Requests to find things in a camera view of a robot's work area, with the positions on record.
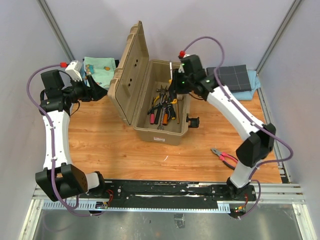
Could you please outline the silver open-end wrench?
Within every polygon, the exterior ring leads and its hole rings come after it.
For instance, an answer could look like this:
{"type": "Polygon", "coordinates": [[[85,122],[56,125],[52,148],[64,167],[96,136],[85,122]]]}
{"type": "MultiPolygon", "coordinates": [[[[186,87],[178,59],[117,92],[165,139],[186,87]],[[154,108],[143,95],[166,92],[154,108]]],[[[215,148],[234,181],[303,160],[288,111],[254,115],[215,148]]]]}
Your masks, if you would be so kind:
{"type": "Polygon", "coordinates": [[[160,116],[159,116],[159,125],[157,127],[157,130],[162,130],[162,131],[164,130],[164,117],[166,113],[166,108],[167,106],[165,104],[161,106],[160,116]]]}

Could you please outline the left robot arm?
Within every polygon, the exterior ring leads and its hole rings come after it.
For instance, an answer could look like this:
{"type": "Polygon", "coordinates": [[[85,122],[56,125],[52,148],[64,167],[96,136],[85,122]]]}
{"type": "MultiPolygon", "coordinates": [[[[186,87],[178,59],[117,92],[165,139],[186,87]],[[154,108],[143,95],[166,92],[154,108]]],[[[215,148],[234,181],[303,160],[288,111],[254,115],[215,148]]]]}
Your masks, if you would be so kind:
{"type": "Polygon", "coordinates": [[[71,81],[65,87],[61,70],[41,73],[44,90],[41,93],[40,113],[46,134],[46,154],[43,170],[35,174],[35,181],[46,195],[56,202],[85,193],[101,198],[107,185],[99,171],[85,174],[73,165],[69,149],[69,123],[71,106],[79,101],[99,101],[107,89],[98,85],[91,75],[83,80],[71,81]]]}

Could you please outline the black yellow handled screwdriver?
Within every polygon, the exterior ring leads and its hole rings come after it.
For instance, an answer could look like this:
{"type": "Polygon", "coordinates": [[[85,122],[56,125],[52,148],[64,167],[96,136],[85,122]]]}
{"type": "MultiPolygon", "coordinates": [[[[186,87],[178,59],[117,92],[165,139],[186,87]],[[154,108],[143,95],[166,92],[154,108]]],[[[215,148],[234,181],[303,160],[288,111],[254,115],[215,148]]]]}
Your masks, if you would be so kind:
{"type": "Polygon", "coordinates": [[[168,113],[169,113],[169,119],[170,120],[175,120],[176,119],[176,112],[175,112],[175,110],[174,110],[174,106],[173,106],[173,104],[172,103],[169,103],[168,104],[168,106],[167,106],[167,108],[168,108],[168,113]]]}

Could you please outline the red black thin screwdriver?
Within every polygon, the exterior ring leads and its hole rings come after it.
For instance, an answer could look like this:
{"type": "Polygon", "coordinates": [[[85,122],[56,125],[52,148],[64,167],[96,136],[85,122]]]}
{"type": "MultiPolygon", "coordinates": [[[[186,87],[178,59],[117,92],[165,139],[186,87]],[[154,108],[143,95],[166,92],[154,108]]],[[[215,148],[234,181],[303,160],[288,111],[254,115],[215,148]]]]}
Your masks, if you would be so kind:
{"type": "Polygon", "coordinates": [[[150,115],[149,117],[149,123],[151,125],[153,124],[157,124],[158,123],[158,120],[159,120],[159,116],[156,117],[155,116],[155,110],[160,110],[161,107],[162,107],[162,101],[160,100],[161,97],[158,95],[156,98],[153,98],[152,99],[152,102],[151,102],[151,108],[149,109],[148,111],[148,115],[150,115]]]}

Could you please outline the tan plastic tool box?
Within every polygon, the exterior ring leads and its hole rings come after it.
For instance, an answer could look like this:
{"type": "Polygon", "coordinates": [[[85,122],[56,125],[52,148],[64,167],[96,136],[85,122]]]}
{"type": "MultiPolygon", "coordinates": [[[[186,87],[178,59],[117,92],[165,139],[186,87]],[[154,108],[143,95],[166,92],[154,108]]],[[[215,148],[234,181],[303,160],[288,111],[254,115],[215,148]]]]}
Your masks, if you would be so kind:
{"type": "Polygon", "coordinates": [[[150,60],[143,23],[138,21],[130,29],[123,55],[110,82],[108,97],[122,120],[137,132],[145,142],[177,146],[190,128],[198,128],[199,117],[191,118],[191,96],[184,95],[182,123],[169,119],[164,130],[150,124],[149,109],[158,93],[156,89],[169,87],[170,62],[150,60]]]}

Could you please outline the small claw hammer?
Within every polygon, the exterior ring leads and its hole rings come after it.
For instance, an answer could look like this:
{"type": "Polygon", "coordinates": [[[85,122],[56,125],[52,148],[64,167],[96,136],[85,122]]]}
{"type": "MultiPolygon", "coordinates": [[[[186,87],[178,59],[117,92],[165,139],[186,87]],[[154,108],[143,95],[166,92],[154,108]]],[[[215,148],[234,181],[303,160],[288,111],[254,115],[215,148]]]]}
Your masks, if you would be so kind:
{"type": "Polygon", "coordinates": [[[159,119],[160,119],[160,115],[161,115],[161,111],[162,111],[162,104],[164,102],[165,96],[167,95],[168,89],[167,86],[165,88],[161,87],[156,89],[156,92],[159,93],[159,103],[157,106],[157,112],[155,115],[155,120],[154,123],[157,125],[159,123],[159,119]]]}

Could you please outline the yellow black handled pliers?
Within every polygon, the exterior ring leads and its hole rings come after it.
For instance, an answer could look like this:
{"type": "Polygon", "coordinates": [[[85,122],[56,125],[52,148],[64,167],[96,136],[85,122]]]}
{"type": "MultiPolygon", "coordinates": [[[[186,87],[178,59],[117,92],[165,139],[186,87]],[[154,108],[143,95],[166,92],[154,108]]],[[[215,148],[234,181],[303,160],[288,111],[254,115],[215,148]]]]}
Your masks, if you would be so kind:
{"type": "Polygon", "coordinates": [[[163,88],[157,88],[156,92],[158,93],[158,95],[152,100],[152,107],[156,106],[156,103],[158,100],[160,100],[160,102],[162,103],[164,100],[164,97],[167,95],[167,87],[163,88]]]}

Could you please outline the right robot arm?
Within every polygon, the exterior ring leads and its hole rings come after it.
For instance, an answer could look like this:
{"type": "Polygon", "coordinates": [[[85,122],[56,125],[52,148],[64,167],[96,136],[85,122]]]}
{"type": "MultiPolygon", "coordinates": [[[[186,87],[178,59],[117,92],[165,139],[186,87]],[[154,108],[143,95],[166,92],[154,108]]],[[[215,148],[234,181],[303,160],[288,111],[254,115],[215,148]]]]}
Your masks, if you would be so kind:
{"type": "Polygon", "coordinates": [[[219,110],[243,141],[236,150],[238,162],[226,181],[227,196],[238,200],[244,196],[254,168],[273,150],[272,135],[276,133],[276,128],[254,117],[226,85],[219,85],[213,74],[207,75],[198,55],[181,52],[179,59],[180,66],[172,73],[170,93],[177,95],[194,92],[219,110]]]}

